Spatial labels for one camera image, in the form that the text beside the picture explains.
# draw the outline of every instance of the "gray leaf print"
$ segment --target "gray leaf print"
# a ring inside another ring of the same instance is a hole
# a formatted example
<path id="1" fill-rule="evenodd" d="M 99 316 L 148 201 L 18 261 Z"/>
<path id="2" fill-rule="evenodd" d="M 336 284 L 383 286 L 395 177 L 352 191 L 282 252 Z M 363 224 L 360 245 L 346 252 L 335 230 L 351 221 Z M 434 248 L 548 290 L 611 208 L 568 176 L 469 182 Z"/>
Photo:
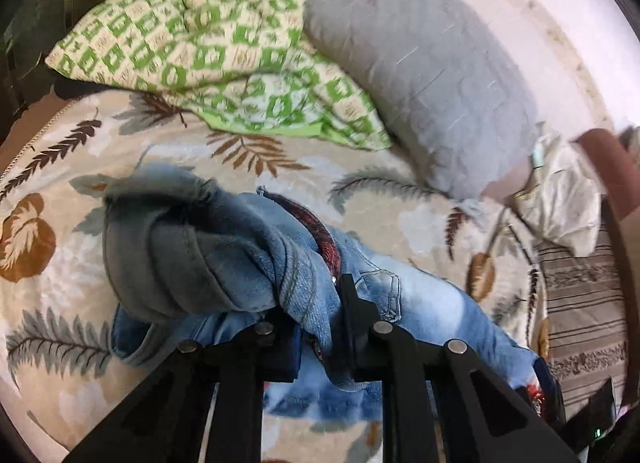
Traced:
<path id="1" fill-rule="evenodd" d="M 367 463 L 382 446 L 382 424 L 369 423 L 347 452 L 345 463 Z"/>
<path id="2" fill-rule="evenodd" d="M 73 178 L 71 185 L 76 192 L 83 196 L 91 196 L 95 199 L 102 198 L 102 192 L 109 183 L 116 181 L 116 178 L 105 176 L 104 174 L 90 174 Z"/>
<path id="3" fill-rule="evenodd" d="M 316 434 L 332 433 L 332 432 L 345 432 L 353 427 L 353 423 L 347 423 L 346 421 L 320 421 L 314 423 L 310 431 Z"/>
<path id="4" fill-rule="evenodd" d="M 334 183 L 329 192 L 329 202 L 340 214 L 344 214 L 345 203 L 362 190 L 374 194 L 389 194 L 402 201 L 425 199 L 438 193 L 432 188 L 415 184 L 394 170 L 368 166 Z"/>
<path id="5" fill-rule="evenodd" d="M 99 236 L 102 233 L 102 227 L 104 226 L 104 208 L 97 207 L 91 210 L 85 215 L 84 220 L 77 224 L 74 228 L 74 232 L 82 232 L 89 236 Z"/>
<path id="6" fill-rule="evenodd" d="M 65 318 L 56 317 L 51 308 L 47 309 L 46 320 L 40 310 L 33 314 L 24 310 L 21 326 L 6 338 L 7 363 L 14 382 L 20 364 L 40 367 L 41 362 L 48 373 L 53 369 L 60 377 L 64 377 L 67 367 L 69 374 L 78 370 L 85 375 L 93 369 L 95 378 L 103 376 L 111 360 L 109 330 L 104 322 L 98 340 L 93 324 L 82 322 L 79 316 L 70 328 Z"/>
<path id="7" fill-rule="evenodd" d="M 150 93 L 136 94 L 130 97 L 133 108 L 114 116 L 116 120 L 128 120 L 118 130 L 119 135 L 127 136 L 141 130 L 153 128 L 158 125 L 166 125 L 180 119 L 186 128 L 187 124 L 182 115 L 182 109 L 168 104 L 159 96 Z"/>
<path id="8" fill-rule="evenodd" d="M 521 299 L 519 295 L 501 300 L 495 305 L 491 320 L 498 327 L 504 326 L 521 312 L 525 302 L 526 300 Z"/>

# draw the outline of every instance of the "red fabric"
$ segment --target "red fabric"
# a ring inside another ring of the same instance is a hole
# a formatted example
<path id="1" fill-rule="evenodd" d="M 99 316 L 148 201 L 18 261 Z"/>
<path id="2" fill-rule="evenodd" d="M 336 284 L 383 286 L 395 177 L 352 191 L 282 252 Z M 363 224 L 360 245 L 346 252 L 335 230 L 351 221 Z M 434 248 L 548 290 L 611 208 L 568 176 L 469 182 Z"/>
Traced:
<path id="1" fill-rule="evenodd" d="M 268 199 L 276 202 L 284 208 L 289 214 L 295 217 L 309 231 L 318 244 L 320 255 L 324 259 L 331 275 L 337 281 L 340 277 L 340 252 L 335 245 L 331 233 L 326 229 L 322 221 L 320 221 L 308 208 L 287 199 L 279 194 L 271 194 L 265 191 L 264 195 Z"/>

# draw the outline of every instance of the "gray pillow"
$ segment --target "gray pillow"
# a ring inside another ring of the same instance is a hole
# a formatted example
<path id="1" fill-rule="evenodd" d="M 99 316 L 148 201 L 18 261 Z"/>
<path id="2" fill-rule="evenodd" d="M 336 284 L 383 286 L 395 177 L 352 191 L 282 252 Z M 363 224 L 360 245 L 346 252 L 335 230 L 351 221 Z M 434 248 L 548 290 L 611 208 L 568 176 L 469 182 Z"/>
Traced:
<path id="1" fill-rule="evenodd" d="M 536 104 L 461 0 L 308 0 L 311 42 L 369 91 L 421 179 L 477 197 L 531 153 Z"/>

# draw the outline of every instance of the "bedspread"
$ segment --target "bedspread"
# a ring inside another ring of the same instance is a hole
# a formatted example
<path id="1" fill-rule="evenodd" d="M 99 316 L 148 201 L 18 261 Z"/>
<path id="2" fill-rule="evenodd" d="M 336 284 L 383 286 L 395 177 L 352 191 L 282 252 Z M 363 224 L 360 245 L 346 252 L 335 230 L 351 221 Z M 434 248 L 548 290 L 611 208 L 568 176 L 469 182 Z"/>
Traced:
<path id="1" fill-rule="evenodd" d="M 0 181 L 0 378 L 67 448 L 145 376 L 111 354 L 116 298 L 100 237 L 104 189 L 141 160 L 177 164 L 231 192 L 265 186 L 286 195 L 373 249 L 465 289 L 518 344 L 545 354 L 533 239 L 501 205 L 433 194 L 394 148 L 212 131 L 149 94 L 106 91 L 68 106 Z M 331 461 L 347 453 L 366 461 L 382 439 L 375 423 L 264 422 L 271 459 L 306 461 L 330 436 L 323 450 Z"/>

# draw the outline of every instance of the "metal bolt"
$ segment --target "metal bolt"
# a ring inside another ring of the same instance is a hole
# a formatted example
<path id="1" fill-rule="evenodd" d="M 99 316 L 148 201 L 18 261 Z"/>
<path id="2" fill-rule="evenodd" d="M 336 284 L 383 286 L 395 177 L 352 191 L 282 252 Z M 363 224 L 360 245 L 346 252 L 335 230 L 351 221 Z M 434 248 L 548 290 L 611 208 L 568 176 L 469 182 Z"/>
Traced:
<path id="1" fill-rule="evenodd" d="M 455 338 L 447 344 L 447 348 L 449 348 L 449 351 L 452 353 L 461 355 L 466 351 L 466 344 L 462 340 Z"/>
<path id="2" fill-rule="evenodd" d="M 393 331 L 394 327 L 384 320 L 379 320 L 375 324 L 373 324 L 373 331 L 376 333 L 380 333 L 381 335 L 388 335 L 391 331 Z"/>
<path id="3" fill-rule="evenodd" d="M 200 344 L 191 339 L 178 342 L 178 351 L 180 351 L 180 353 L 193 353 L 193 351 L 198 350 L 199 347 Z"/>
<path id="4" fill-rule="evenodd" d="M 260 336 L 267 336 L 273 333 L 274 327 L 271 322 L 258 322 L 255 326 L 255 332 Z"/>

